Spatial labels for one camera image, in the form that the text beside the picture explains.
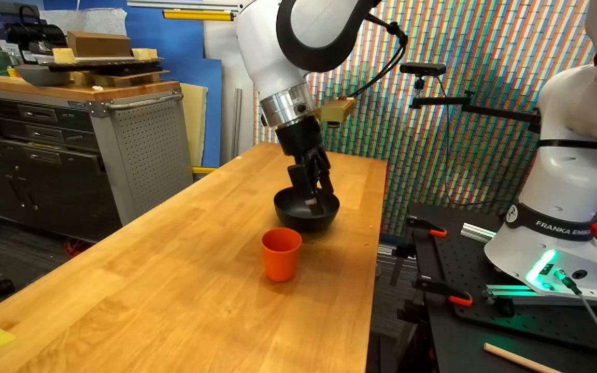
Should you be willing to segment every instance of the floor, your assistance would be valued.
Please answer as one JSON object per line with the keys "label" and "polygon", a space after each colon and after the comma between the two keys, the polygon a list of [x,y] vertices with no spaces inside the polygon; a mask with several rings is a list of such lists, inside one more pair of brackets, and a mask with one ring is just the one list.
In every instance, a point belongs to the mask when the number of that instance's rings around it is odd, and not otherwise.
{"label": "floor", "polygon": [[[18,228],[0,219],[0,301],[34,279],[68,260],[64,239]],[[396,309],[405,298],[412,298],[411,282],[414,277],[414,260],[405,260],[403,275],[396,283],[390,274],[396,260],[387,257],[387,247],[377,258],[377,282],[373,303],[373,328],[369,340],[366,373],[396,370],[398,345],[396,337],[411,330],[409,323],[396,320]]]}

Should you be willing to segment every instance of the wooden table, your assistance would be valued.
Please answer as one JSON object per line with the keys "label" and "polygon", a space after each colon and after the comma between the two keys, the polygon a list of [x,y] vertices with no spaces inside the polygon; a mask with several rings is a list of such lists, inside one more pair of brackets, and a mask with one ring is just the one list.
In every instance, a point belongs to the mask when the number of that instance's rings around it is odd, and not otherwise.
{"label": "wooden table", "polygon": [[329,156],[339,214],[291,283],[259,239],[289,184],[257,145],[0,304],[0,370],[364,370],[385,163]]}
{"label": "wooden table", "polygon": [[150,84],[134,84],[134,87],[105,87],[101,92],[95,92],[87,87],[34,87],[22,78],[0,77],[0,92],[20,93],[29,98],[56,98],[56,99],[68,99],[68,102],[70,99],[109,102],[109,99],[122,99],[122,98],[180,92],[180,87],[174,81],[163,81],[163,83],[150,83]]}

